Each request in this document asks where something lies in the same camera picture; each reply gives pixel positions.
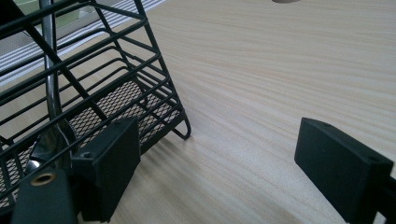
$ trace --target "black wire basket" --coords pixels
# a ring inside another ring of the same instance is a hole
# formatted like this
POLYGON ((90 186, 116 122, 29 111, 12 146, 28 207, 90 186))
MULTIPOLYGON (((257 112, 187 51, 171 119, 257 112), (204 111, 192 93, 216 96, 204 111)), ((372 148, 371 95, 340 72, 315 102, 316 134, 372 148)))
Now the black wire basket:
POLYGON ((19 184, 27 175, 59 167, 59 161, 67 161, 114 120, 137 117, 141 154, 171 131, 183 139, 190 136, 188 118, 143 6, 139 0, 134 3, 137 13, 95 1, 63 0, 24 16, 12 1, 2 2, 7 20, 0 26, 0 38, 25 32, 42 52, 1 68, 0 77, 46 57, 53 65, 8 83, 0 93, 0 216, 13 209, 19 184), (73 36, 57 50, 99 36, 60 56, 36 28, 48 15, 61 16, 86 6, 95 8, 103 25, 73 36), (114 15, 130 18, 129 25, 110 28, 107 18, 114 15), (186 134, 176 130, 182 121, 186 134), (33 148, 40 142, 53 151, 36 161, 40 163, 36 169, 28 170, 33 148))

